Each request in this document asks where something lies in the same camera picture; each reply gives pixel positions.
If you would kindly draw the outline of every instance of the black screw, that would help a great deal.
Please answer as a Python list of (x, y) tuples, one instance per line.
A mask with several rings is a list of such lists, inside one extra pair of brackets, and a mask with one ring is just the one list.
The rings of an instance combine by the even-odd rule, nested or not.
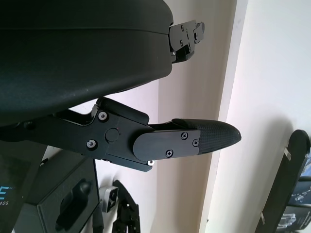
[(187, 132), (183, 132), (181, 134), (181, 139), (186, 140), (188, 138), (188, 133)]
[(199, 145), (199, 140), (198, 139), (194, 139), (194, 141), (192, 142), (192, 145), (194, 147), (197, 147)]
[(166, 157), (171, 158), (173, 156), (173, 153), (174, 152), (172, 150), (168, 150), (168, 151), (166, 151), (165, 155), (166, 155)]

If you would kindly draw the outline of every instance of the black box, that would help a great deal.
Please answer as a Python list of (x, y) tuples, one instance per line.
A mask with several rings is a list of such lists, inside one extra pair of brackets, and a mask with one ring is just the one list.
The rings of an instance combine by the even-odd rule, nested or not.
[(311, 182), (301, 181), (296, 184), (289, 205), (304, 205), (311, 207)]
[(93, 159), (61, 151), (40, 167), (16, 233), (77, 233), (99, 204)]
[(311, 221), (311, 208), (287, 206), (277, 232), (303, 230)]

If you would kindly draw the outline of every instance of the black plastic part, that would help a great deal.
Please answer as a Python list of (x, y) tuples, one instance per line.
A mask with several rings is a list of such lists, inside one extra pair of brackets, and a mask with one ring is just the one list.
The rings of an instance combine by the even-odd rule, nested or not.
[[(120, 113), (118, 110), (124, 110), (122, 114), (125, 116), (127, 111), (130, 113), (129, 116), (132, 117), (144, 116), (140, 112), (135, 114), (135, 110), (127, 106), (121, 107), (121, 104), (115, 101), (111, 103), (116, 104), (118, 113)], [(113, 106), (109, 105), (109, 107), (105, 109), (105, 107), (100, 108), (98, 105), (95, 105), (89, 116), (84, 117), (72, 117), (72, 115), (78, 115), (78, 113), (74, 114), (66, 110), (66, 113), (70, 113), (70, 117), (66, 117), (66, 113), (64, 113), (34, 119), (31, 121), (31, 125), (34, 127), (31, 129), (25, 128), (23, 123), (12, 128), (0, 128), (0, 139), (6, 141), (31, 140), (77, 152), (94, 159), (108, 160), (117, 165), (145, 172), (149, 171), (152, 167), (147, 165), (147, 160), (141, 161), (134, 156), (133, 144), (141, 134), (152, 132), (154, 129), (115, 115), (108, 111), (113, 109)], [(106, 122), (98, 118), (98, 114), (102, 111), (109, 115), (109, 119)], [(78, 123), (69, 120), (76, 118), (80, 119)], [(89, 140), (94, 140), (96, 146), (91, 149), (88, 148), (86, 143)]]
[(120, 181), (114, 181), (113, 186), (119, 188), (119, 205), (118, 216), (113, 223), (112, 233), (140, 233), (138, 205)]
[(241, 134), (234, 126), (215, 120), (173, 119), (173, 123), (185, 129), (201, 131), (199, 154), (210, 153), (236, 144)]
[(192, 142), (200, 138), (199, 130), (177, 130), (177, 131), (154, 131), (139, 136), (133, 147), (133, 152), (139, 160), (160, 160), (169, 158), (186, 157), (197, 155), (199, 148), (193, 146)]
[(285, 155), (277, 171), (269, 197), (262, 211), (265, 223), (260, 219), (255, 233), (275, 233), (285, 208), (301, 175), (306, 155), (310, 153), (310, 140), (303, 130), (296, 130), (290, 137), (287, 150), (291, 160)]
[(77, 233), (98, 204), (94, 160), (63, 150), (39, 168), (14, 229)]
[(19, 212), (31, 190), (40, 162), (46, 150), (45, 145), (35, 142), (0, 141), (0, 187), (2, 205), (0, 210), (0, 232), (13, 230)]
[(135, 121), (143, 125), (148, 125), (149, 116), (147, 114), (119, 102), (116, 102), (112, 99), (99, 98), (96, 101), (96, 104), (100, 106), (100, 108), (105, 109), (108, 112), (114, 113), (121, 117), (125, 117), (129, 120)]
[(118, 29), (168, 34), (173, 15), (163, 0), (2, 0), (0, 30)]
[(0, 32), (0, 126), (60, 112), (172, 70), (166, 34), (99, 29)]
[(194, 55), (195, 45), (203, 40), (204, 23), (195, 20), (170, 27), (172, 63), (184, 62)]
[(93, 213), (93, 233), (103, 233), (104, 220), (101, 205), (98, 205)]

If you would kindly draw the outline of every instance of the black metal bracket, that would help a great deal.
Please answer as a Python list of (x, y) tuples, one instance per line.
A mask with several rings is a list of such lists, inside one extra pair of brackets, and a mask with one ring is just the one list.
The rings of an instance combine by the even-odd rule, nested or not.
[(204, 23), (195, 20), (170, 27), (169, 39), (172, 63), (190, 59), (194, 55), (195, 45), (203, 40)]

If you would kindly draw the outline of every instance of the screw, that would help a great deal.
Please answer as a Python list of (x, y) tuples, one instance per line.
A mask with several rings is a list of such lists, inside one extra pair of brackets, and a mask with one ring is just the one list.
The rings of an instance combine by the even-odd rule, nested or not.
[(181, 139), (186, 140), (188, 138), (188, 133), (187, 132), (183, 132), (181, 134)]
[(172, 150), (168, 150), (165, 153), (166, 157), (171, 158), (173, 156), (173, 151)]
[(155, 164), (155, 161), (154, 160), (150, 160), (150, 161), (148, 161), (148, 163), (147, 163), (149, 166), (152, 166), (152, 165), (154, 165)]
[(86, 146), (87, 148), (89, 149), (94, 149), (96, 147), (96, 142), (95, 140), (89, 140), (87, 143), (86, 143)]
[(199, 145), (199, 140), (198, 139), (194, 139), (194, 141), (192, 142), (192, 145), (194, 147), (197, 147)]
[(100, 112), (100, 113), (98, 114), (98, 119), (101, 120), (101, 121), (106, 120), (107, 117), (108, 117), (108, 115), (107, 115), (107, 113), (105, 113), (105, 112)]

